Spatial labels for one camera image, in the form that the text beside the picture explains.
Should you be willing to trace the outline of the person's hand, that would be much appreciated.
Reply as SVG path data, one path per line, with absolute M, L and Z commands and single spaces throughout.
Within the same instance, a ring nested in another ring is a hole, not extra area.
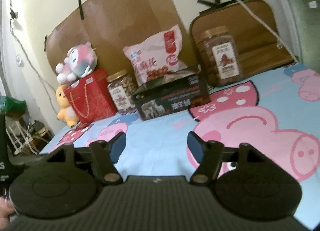
M 14 207 L 10 200 L 0 198 L 0 230 L 3 230 L 9 223 L 9 215 L 14 212 Z

